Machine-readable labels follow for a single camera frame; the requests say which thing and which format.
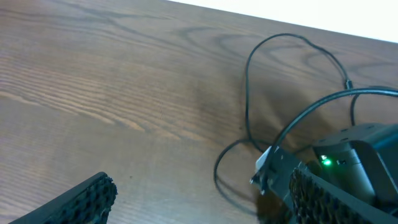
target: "brown wood tabletop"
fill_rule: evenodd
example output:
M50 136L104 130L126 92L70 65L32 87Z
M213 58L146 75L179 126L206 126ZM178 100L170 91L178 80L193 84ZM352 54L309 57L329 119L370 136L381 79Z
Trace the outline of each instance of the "brown wood tabletop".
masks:
M389 42L158 0L0 1L0 223L99 171L118 186L108 223L257 223L217 192L212 172L223 148L245 137L246 59L281 32L335 54L355 87L398 88L398 45ZM255 137L273 140L342 83L301 40L270 41L250 67ZM348 127L350 99L310 115L284 147ZM396 99L361 96L356 118L396 123L397 110ZM253 211L258 157L238 146L219 172L236 192L227 193Z

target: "wood grain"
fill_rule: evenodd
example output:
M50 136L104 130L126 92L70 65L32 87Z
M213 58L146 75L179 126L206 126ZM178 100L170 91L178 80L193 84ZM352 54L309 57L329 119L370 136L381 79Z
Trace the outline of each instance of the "wood grain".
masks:
M211 172L244 137L247 56L279 32L330 50L356 87L398 88L393 43L156 0L1 1L0 222L105 171L120 193L110 223L256 223L217 193ZM342 89L324 55L288 37L259 49L250 79L254 135L268 141ZM347 127L349 100L309 116L284 146ZM357 120L396 123L396 109L395 99L364 96ZM220 167L253 210L257 157L239 146Z

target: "black cable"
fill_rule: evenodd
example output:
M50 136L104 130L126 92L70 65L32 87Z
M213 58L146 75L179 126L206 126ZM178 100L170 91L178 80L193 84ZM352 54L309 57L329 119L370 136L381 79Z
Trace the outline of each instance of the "black cable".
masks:
M369 86L369 88L382 88L382 89L387 89L387 90L395 90L394 88L391 87L386 87L386 86ZM349 119L351 120L351 125L355 126L355 117L354 117L354 107L356 100L358 99L359 95L355 95L353 99L351 100L351 105L349 106Z
M316 110L318 107L324 105L325 103L328 103L332 100L344 97L344 96L350 96L350 95L362 95L362 94L374 94L374 95L384 95L384 96L393 96L393 97L398 97L398 90L387 90L387 89L382 89L382 88L360 88L360 89L354 89L354 90L345 90L345 91L339 91L337 93L330 94L328 96L325 96L321 98L320 100L314 102L311 104L309 107L307 107L305 110L303 110L298 116L296 116L275 138L274 142L272 143L271 148L269 149L269 153L267 156L267 159L264 163L264 165L260 168L260 171L263 173L266 173L269 169L270 161L272 160L272 156L275 153L275 150L277 146L279 146L282 141L285 139L286 135L290 132L292 128L296 124L298 124L301 120L303 120L304 117L306 117L308 114L310 114L312 111Z
M239 204L237 204L236 202L234 202L233 200L231 200L219 187L218 182L217 182L217 169L218 169L218 165L220 164L220 161L222 160L222 158L224 157L224 155L231 150L233 147L235 147L236 145L242 143L242 142L250 142L259 152L263 153L264 150L261 149L261 147L258 145L257 142L262 142L264 144L270 145L269 143L265 142L265 141L259 141L259 140L254 140L251 134L251 130L250 130L250 121L249 121L249 65L250 65L250 61L252 59L252 56L254 55L254 53L256 52L256 50L265 42L267 42L268 40L271 40L273 38L276 37L281 37L281 36L290 36L290 37L295 37L298 39L303 40L305 43L307 43L309 46L313 47L314 49L317 49L321 52L323 52L324 54L327 54L328 56L330 56L337 64L337 66L340 68L341 72L343 73L343 76L345 78L345 82L344 82L344 88L346 90L350 90L353 87L352 81L349 79L346 70L344 69L344 67L342 66L342 64L340 63L340 61L329 51L327 51L326 49L324 49L323 47L319 47L317 45L315 45L314 43L312 43L311 41L309 41L307 38L301 36L301 35L297 35L297 34L289 34L289 33L284 33L284 34L276 34L276 35L272 35L268 38L266 38L265 40L263 40L262 42L260 42L259 44L257 44L253 50L251 51L248 60L246 61L246 66L245 66L245 77L246 77L246 91L245 91L245 99L246 99L246 103L245 103L245 125L246 125L246 131L248 134L248 139L240 139L237 140L235 142L233 142L232 144L230 144L229 146L227 146L222 152L221 154L218 156L215 166L214 166L214 170L213 170L213 178L214 178L214 183L216 185L216 188L218 190L218 192L230 203L232 203L234 206L240 208L241 210L245 211L246 213L251 213L253 214L253 211L248 210L247 208L244 208L242 206L240 206ZM299 149L297 152L295 152L294 154L298 154L306 149L308 149L309 146L305 146L301 149Z
M251 61L252 56L254 55L256 50L262 44L264 44L268 40L271 40L271 39L276 38L276 37L281 37L281 36L289 36L289 37L295 37L295 38L301 39L305 43L307 43L309 46L313 47L314 49L317 49L317 50L327 54L328 56L330 56L336 62L337 66L340 68L341 72L343 73L343 76L345 78L345 82L343 84L344 89L345 90L350 90L350 89L353 88L353 82L349 79L349 77L347 75L347 72L344 69L343 65L340 63L340 61L332 53L330 53L329 51L327 51L323 47L319 47L319 46L315 45L314 43L312 43L307 38L305 38L305 37L303 37L301 35L289 34L289 33L276 34L276 35L272 35L272 36L266 38L265 40L263 40L262 42L257 44L255 46L255 48L251 51L251 53L250 53L250 55L248 57L248 60L246 62L246 68L245 68L245 76L246 76L246 106L245 106L244 117L245 117L246 131L248 133L248 138L249 138L250 142L253 144L253 146L260 152L264 152L264 150L262 150L260 148L260 146L258 146L258 144L255 141L253 141L253 137L252 137L251 130L250 130L250 122L249 122L249 65L250 65L250 61Z

